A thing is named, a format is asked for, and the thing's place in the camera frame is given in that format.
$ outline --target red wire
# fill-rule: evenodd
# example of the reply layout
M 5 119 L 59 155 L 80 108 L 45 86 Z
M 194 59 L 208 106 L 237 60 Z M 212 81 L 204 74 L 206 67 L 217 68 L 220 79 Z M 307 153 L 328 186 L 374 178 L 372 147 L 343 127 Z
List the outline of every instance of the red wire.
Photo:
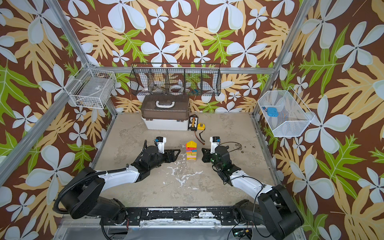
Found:
M 197 140 L 198 140 L 199 142 L 201 142 L 203 145 L 205 145 L 205 143 L 203 143 L 203 142 L 197 137 L 197 135 L 196 135 L 196 131 L 194 131 L 194 132 L 195 132 L 195 136 L 196 136 Z

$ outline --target white wire basket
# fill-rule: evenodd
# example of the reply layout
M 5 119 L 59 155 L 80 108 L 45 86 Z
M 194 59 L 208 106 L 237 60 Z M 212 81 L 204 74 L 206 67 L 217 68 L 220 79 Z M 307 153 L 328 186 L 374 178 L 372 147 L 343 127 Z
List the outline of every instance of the white wire basket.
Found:
M 315 117 L 297 93 L 294 93 L 295 97 L 286 90 L 267 91 L 257 101 L 275 137 L 299 137 Z M 305 113 L 300 105 L 308 111 Z M 266 112 L 268 108 L 276 108 L 278 115 L 269 116 Z
M 88 69 L 68 93 L 77 107 L 104 109 L 115 88 L 116 75 L 112 71 Z

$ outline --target wire mesh basket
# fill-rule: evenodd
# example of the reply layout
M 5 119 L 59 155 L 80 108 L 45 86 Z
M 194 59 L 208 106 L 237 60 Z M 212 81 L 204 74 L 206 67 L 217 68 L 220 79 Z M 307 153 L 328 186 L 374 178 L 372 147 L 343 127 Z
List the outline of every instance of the wire mesh basket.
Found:
M 218 96 L 221 92 L 220 64 L 196 63 L 193 67 L 149 67 L 133 63 L 130 87 L 133 95 L 171 94 Z
M 257 101 L 275 137 L 299 137 L 315 117 L 295 94 L 294 97 L 286 90 L 267 91 Z M 300 105 L 307 107 L 307 113 Z
M 68 93 L 77 107 L 104 109 L 115 88 L 116 76 L 112 71 L 88 69 Z

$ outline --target yellow tape measure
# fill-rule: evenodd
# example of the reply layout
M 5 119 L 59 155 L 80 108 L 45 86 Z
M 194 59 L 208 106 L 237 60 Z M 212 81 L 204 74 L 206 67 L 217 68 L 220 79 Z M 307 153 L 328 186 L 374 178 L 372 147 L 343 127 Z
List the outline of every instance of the yellow tape measure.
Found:
M 197 129 L 198 129 L 198 130 L 205 130 L 205 124 L 204 124 L 204 123 L 199 123 L 199 124 L 197 125 Z

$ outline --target blue block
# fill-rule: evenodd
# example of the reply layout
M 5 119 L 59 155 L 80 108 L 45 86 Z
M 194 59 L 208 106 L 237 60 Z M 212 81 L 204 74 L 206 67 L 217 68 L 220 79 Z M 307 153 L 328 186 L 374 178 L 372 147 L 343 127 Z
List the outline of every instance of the blue block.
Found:
M 266 112 L 270 117 L 277 117 L 279 115 L 276 108 L 268 108 Z

